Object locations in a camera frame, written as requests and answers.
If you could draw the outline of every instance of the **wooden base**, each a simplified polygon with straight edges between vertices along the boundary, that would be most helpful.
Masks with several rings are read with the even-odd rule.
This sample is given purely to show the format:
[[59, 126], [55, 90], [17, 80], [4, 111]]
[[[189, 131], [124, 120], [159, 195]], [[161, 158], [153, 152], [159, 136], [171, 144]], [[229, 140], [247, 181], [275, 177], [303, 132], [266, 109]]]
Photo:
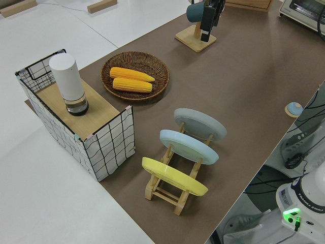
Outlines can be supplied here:
[[190, 47], [195, 52], [201, 52], [203, 49], [216, 42], [217, 39], [213, 35], [210, 35], [208, 42], [202, 42], [200, 38], [195, 38], [195, 29], [196, 26], [191, 25], [185, 30], [182, 30], [181, 32], [177, 33], [175, 35], [175, 38], [180, 42], [184, 43], [186, 46]]
[[87, 6], [87, 10], [90, 14], [92, 14], [116, 4], [117, 0], [102, 0], [98, 3]]
[[37, 6], [36, 0], [25, 0], [20, 3], [6, 7], [4, 9], [1, 9], [0, 12], [1, 12], [2, 16], [7, 18], [11, 15], [20, 13], [26, 9], [30, 9], [35, 6]]
[[[181, 133], [184, 133], [184, 130], [183, 130], [184, 125], [185, 125], [185, 123], [183, 122], [181, 124], [181, 128], [180, 128]], [[207, 139], [207, 141], [205, 143], [206, 145], [210, 144], [212, 137], [213, 137], [213, 135], [210, 135], [210, 137]], [[172, 159], [173, 155], [174, 155], [174, 152], [172, 151], [172, 146], [169, 146], [169, 148], [165, 152], [163, 158], [161, 159], [161, 162], [168, 165], [170, 160]], [[189, 175], [193, 179], [196, 178], [198, 171], [200, 169], [201, 163], [202, 163], [202, 159], [200, 159], [197, 163], [194, 163], [192, 171]], [[183, 211], [183, 208], [186, 204], [186, 201], [189, 196], [189, 191], [182, 191], [181, 196], [177, 197], [177, 196], [173, 195], [172, 193], [167, 192], [164, 189], [160, 188], [159, 183], [160, 183], [160, 178], [158, 178], [157, 176], [151, 175], [150, 181], [148, 182], [148, 184], [146, 186], [145, 198], [148, 200], [151, 200], [153, 195], [160, 197], [161, 199], [175, 205], [174, 214], [179, 216], [181, 214], [181, 212]]]
[[87, 136], [97, 131], [119, 112], [86, 82], [82, 81], [82, 83], [89, 103], [89, 109], [83, 116], [69, 114], [56, 83], [40, 90], [37, 95], [84, 141]]

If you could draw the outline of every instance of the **light blue plate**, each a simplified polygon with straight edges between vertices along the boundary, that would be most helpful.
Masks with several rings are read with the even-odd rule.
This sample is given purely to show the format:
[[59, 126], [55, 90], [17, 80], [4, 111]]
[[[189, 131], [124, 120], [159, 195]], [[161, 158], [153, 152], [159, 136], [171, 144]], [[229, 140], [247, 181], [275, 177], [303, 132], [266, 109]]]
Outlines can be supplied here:
[[165, 147], [171, 145], [174, 153], [194, 162], [202, 158], [202, 164], [214, 164], [219, 159], [218, 154], [212, 148], [180, 132], [162, 130], [160, 140]]
[[226, 136], [226, 128], [216, 119], [189, 108], [178, 108], [174, 119], [180, 126], [185, 123], [184, 131], [188, 134], [207, 140], [213, 134], [212, 140], [218, 141]]

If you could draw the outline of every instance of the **round woven tray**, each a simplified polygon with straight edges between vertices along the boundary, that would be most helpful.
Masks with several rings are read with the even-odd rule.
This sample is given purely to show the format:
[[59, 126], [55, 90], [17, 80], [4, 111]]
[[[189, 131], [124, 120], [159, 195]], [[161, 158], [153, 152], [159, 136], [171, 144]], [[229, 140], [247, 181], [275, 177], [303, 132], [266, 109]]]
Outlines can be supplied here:
[[[113, 88], [113, 79], [110, 77], [112, 67], [121, 67], [146, 73], [155, 81], [152, 82], [152, 92], [134, 93], [116, 90]], [[160, 94], [168, 85], [169, 70], [167, 66], [155, 56], [145, 52], [123, 52], [110, 58], [102, 67], [101, 80], [104, 87], [113, 95], [126, 100], [144, 101]]]

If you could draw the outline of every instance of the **white surface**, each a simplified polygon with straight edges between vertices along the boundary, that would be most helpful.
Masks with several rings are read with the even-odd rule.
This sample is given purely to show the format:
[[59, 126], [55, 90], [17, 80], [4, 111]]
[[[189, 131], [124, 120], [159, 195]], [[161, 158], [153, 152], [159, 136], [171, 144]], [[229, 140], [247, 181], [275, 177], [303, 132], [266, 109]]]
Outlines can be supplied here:
[[152, 243], [45, 127], [0, 169], [1, 243]]
[[152, 243], [24, 104], [14, 72], [62, 48], [81, 69], [185, 13], [189, 3], [120, 0], [90, 15], [59, 5], [81, 0], [37, 2], [0, 16], [0, 243]]
[[[56, 0], [62, 6], [84, 9], [93, 1]], [[68, 9], [115, 46], [121, 47], [186, 13], [187, 0], [118, 0], [117, 4], [93, 14]]]

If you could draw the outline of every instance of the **corn cob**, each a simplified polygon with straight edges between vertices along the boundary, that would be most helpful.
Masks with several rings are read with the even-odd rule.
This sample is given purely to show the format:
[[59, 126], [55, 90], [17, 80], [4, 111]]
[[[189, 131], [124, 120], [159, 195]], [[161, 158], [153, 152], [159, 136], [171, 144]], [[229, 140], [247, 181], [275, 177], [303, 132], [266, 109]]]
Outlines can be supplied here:
[[133, 80], [141, 80], [146, 82], [153, 82], [154, 78], [150, 75], [147, 75], [145, 73], [142, 73], [140, 71], [120, 68], [120, 67], [112, 67], [110, 70], [110, 76], [111, 78], [116, 77], [123, 77], [127, 79], [133, 79]]
[[152, 84], [140, 80], [116, 77], [113, 80], [113, 88], [127, 92], [150, 93], [152, 91]]

